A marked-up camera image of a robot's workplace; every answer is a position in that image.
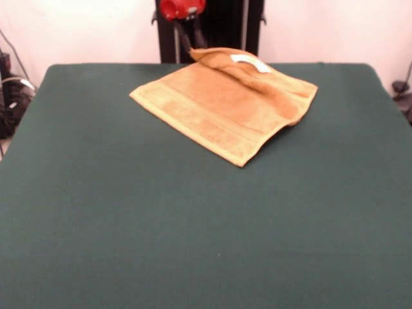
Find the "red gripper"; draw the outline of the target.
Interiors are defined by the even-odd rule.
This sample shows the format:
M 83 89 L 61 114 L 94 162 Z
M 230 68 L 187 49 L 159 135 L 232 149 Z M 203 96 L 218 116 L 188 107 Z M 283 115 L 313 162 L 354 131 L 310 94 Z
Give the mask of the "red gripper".
M 178 31 L 181 45 L 184 51 L 190 54 L 191 35 L 194 31 L 194 38 L 197 48 L 208 48 L 207 40 L 201 30 L 199 14 L 202 14 L 206 5 L 206 0 L 161 0 L 160 12 L 167 20 L 174 20 L 174 26 Z

